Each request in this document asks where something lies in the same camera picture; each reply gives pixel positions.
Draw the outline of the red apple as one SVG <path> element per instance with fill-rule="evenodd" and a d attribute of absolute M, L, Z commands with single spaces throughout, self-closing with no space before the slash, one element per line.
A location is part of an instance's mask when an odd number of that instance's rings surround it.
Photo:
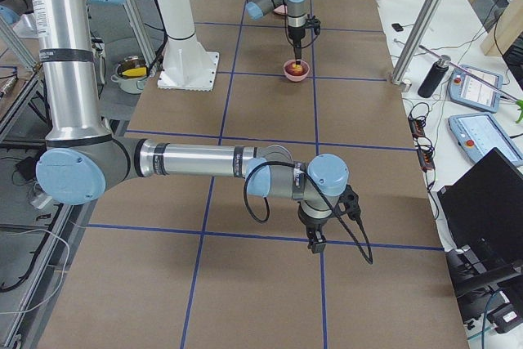
<path fill-rule="evenodd" d="M 286 70 L 289 74 L 293 75 L 300 75 L 304 73 L 302 64 L 298 64 L 296 62 L 292 62 L 287 65 Z"/>

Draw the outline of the pink bowl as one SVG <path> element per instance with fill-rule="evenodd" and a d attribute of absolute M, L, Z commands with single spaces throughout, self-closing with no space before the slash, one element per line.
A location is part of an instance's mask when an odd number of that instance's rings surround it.
<path fill-rule="evenodd" d="M 301 82 L 308 76 L 310 66 L 304 60 L 288 60 L 284 63 L 284 76 L 291 82 Z"/>

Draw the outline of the pink plate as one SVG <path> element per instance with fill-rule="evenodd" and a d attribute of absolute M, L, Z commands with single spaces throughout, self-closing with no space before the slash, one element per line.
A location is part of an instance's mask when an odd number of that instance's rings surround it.
<path fill-rule="evenodd" d="M 279 7 L 276 7 L 273 12 L 276 14 L 276 15 L 280 15 L 280 16 L 285 16 L 286 15 L 286 12 L 287 12 L 287 8 L 286 6 L 282 5 L 282 6 L 279 6 Z"/>

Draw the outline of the small black square device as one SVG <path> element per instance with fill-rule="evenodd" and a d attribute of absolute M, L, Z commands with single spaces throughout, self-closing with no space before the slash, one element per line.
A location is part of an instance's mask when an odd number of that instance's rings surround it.
<path fill-rule="evenodd" d="M 403 31 L 405 28 L 403 25 L 399 24 L 399 23 L 393 23 L 391 25 L 391 27 L 396 31 L 396 32 L 401 32 Z"/>

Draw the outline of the black water bottle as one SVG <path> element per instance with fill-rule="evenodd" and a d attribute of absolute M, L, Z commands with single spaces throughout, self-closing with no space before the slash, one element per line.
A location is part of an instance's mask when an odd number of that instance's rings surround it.
<path fill-rule="evenodd" d="M 447 73 L 450 61 L 451 58 L 449 56 L 442 55 L 440 59 L 432 65 L 420 87 L 418 88 L 417 94 L 420 97 L 429 98 L 432 96 L 443 77 Z"/>

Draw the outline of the white pot with yellow item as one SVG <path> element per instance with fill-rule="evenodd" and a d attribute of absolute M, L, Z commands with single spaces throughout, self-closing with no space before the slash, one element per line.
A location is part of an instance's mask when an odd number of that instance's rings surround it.
<path fill-rule="evenodd" d="M 145 60 L 139 56 L 126 56 L 115 67 L 110 80 L 129 94 L 138 95 L 143 92 L 148 78 Z"/>

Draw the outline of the black laptop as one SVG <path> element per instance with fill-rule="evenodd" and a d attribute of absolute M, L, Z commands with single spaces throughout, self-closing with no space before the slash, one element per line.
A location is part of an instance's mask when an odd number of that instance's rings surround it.
<path fill-rule="evenodd" d="M 505 262 L 522 258 L 522 173 L 499 149 L 437 195 L 456 246 L 483 239 Z"/>

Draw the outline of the teach pendant far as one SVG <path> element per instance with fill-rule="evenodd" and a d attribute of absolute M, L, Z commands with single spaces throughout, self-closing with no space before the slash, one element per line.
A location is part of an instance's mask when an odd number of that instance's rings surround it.
<path fill-rule="evenodd" d="M 462 65 L 462 68 L 496 87 L 503 86 L 503 76 L 501 74 L 469 65 Z M 490 113 L 498 111 L 501 98 L 499 91 L 491 89 L 459 69 L 454 69 L 450 77 L 448 93 L 450 100 L 455 103 Z"/>

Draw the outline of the teach pendant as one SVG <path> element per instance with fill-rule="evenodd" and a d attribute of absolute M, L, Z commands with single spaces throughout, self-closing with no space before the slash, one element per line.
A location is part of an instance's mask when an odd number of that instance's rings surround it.
<path fill-rule="evenodd" d="M 513 165 L 522 166 L 522 152 L 491 113 L 453 115 L 448 123 L 458 145 L 473 163 L 497 148 Z"/>
<path fill-rule="evenodd" d="M 501 74 L 469 65 L 462 65 L 462 68 L 496 87 L 503 86 L 503 76 Z M 499 91 L 491 89 L 459 69 L 454 69 L 450 77 L 448 93 L 450 100 L 455 103 L 490 113 L 498 111 L 501 98 Z"/>

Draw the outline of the teach pendant near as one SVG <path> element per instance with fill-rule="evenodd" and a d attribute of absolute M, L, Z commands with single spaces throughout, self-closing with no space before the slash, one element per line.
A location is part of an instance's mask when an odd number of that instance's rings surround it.
<path fill-rule="evenodd" d="M 491 113 L 453 115 L 448 123 L 458 145 L 473 163 L 497 148 L 513 165 L 522 166 L 522 152 Z"/>

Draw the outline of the metal reacher grabber tool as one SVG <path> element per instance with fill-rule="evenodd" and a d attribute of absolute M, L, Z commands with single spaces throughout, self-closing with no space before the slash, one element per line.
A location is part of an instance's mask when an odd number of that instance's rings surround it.
<path fill-rule="evenodd" d="M 422 44 L 419 45 L 419 48 L 422 49 L 423 51 L 435 56 L 438 60 L 440 59 L 440 57 L 442 55 L 439 55 L 437 54 L 436 52 L 434 52 L 432 49 L 429 49 L 425 46 L 423 46 Z M 518 100 L 516 99 L 514 96 L 511 96 L 509 93 L 505 92 L 501 87 L 496 87 L 495 85 L 492 85 L 491 83 L 488 83 L 486 82 L 485 80 L 482 80 L 481 78 L 478 78 L 476 75 L 474 74 L 471 74 L 469 71 L 466 71 L 464 68 L 462 68 L 461 65 L 456 65 L 455 63 L 453 63 L 452 61 L 450 61 L 449 65 L 451 67 L 453 67 L 454 69 L 459 69 L 467 74 L 469 74 L 472 78 L 475 78 L 477 80 L 479 80 L 481 83 L 483 83 L 484 85 L 490 87 L 491 89 L 493 90 L 496 90 L 496 91 L 499 91 L 500 94 L 501 94 L 501 98 L 500 100 L 505 97 L 507 98 L 510 102 L 512 102 L 513 104 L 515 104 L 517 107 L 518 107 L 518 110 L 519 110 L 519 117 L 518 119 L 516 120 L 516 123 L 520 123 L 522 121 L 522 100 Z"/>

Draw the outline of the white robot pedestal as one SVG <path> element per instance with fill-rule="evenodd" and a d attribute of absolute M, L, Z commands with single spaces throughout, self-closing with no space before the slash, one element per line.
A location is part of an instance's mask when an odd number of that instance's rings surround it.
<path fill-rule="evenodd" d="M 157 2 L 168 37 L 158 87 L 211 91 L 220 55 L 217 52 L 206 51 L 197 39 L 190 0 Z"/>

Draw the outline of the aluminium frame post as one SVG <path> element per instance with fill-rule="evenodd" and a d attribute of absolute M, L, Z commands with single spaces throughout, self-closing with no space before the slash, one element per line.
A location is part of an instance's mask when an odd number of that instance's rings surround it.
<path fill-rule="evenodd" d="M 391 72 L 391 82 L 393 84 L 400 85 L 402 83 L 405 72 L 413 59 L 415 50 L 421 43 L 440 2 L 441 0 L 424 1 L 421 10 L 418 13 L 418 17 L 414 22 L 413 29 L 406 40 L 402 52 L 400 53 L 400 57 Z"/>

